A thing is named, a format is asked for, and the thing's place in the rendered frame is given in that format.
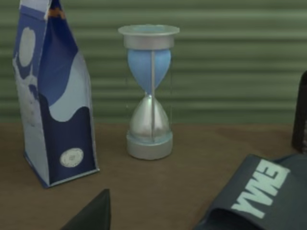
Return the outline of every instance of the carton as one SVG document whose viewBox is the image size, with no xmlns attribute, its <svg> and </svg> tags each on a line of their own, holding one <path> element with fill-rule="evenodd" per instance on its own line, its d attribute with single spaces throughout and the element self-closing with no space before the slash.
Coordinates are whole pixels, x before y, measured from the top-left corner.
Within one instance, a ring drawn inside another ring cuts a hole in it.
<svg viewBox="0 0 307 230">
<path fill-rule="evenodd" d="M 91 84 L 59 0 L 21 0 L 13 68 L 24 156 L 44 187 L 99 171 Z"/>
</svg>

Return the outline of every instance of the hourglass top cap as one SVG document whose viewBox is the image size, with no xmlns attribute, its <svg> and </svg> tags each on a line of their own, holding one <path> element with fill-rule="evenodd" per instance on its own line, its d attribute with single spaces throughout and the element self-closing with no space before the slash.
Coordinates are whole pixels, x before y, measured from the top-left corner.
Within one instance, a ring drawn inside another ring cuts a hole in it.
<svg viewBox="0 0 307 230">
<path fill-rule="evenodd" d="M 118 29 L 124 35 L 124 46 L 128 49 L 159 50 L 174 46 L 174 35 L 180 29 L 170 25 L 127 25 Z"/>
</svg>

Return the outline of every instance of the hourglass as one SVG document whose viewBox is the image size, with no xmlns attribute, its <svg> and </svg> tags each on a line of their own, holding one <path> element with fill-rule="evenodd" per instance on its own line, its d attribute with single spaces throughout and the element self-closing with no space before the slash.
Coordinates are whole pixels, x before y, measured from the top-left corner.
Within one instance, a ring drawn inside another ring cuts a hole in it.
<svg viewBox="0 0 307 230">
<path fill-rule="evenodd" d="M 173 133 L 166 112 L 155 98 L 155 89 L 165 77 L 170 48 L 179 28 L 168 25 L 130 25 L 119 28 L 128 49 L 128 66 L 145 97 L 135 109 L 127 133 L 128 153 L 139 159 L 156 160 L 169 155 Z"/>
</svg>

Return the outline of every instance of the white circle logo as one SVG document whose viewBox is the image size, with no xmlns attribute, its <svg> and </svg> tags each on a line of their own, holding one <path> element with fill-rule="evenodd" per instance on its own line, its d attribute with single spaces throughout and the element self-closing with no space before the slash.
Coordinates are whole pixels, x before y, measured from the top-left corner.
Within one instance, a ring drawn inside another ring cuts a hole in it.
<svg viewBox="0 0 307 230">
<path fill-rule="evenodd" d="M 35 48 L 35 32 L 29 27 L 24 28 L 19 44 L 19 61 L 23 67 L 30 64 Z"/>
<path fill-rule="evenodd" d="M 83 160 L 83 155 L 81 149 L 69 149 L 62 153 L 60 163 L 67 168 L 76 167 Z"/>
</svg>

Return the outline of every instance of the green corrugated backdrop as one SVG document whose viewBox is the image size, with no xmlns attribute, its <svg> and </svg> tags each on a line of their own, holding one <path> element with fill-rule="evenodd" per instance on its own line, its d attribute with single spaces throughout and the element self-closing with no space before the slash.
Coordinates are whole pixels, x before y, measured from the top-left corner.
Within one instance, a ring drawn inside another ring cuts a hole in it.
<svg viewBox="0 0 307 230">
<path fill-rule="evenodd" d="M 157 91 L 173 122 L 292 122 L 307 69 L 302 0 L 63 0 L 92 78 L 96 121 L 127 122 L 142 98 L 117 33 L 127 24 L 181 28 Z M 0 1 L 0 121 L 18 120 L 11 67 L 17 0 Z"/>
</svg>

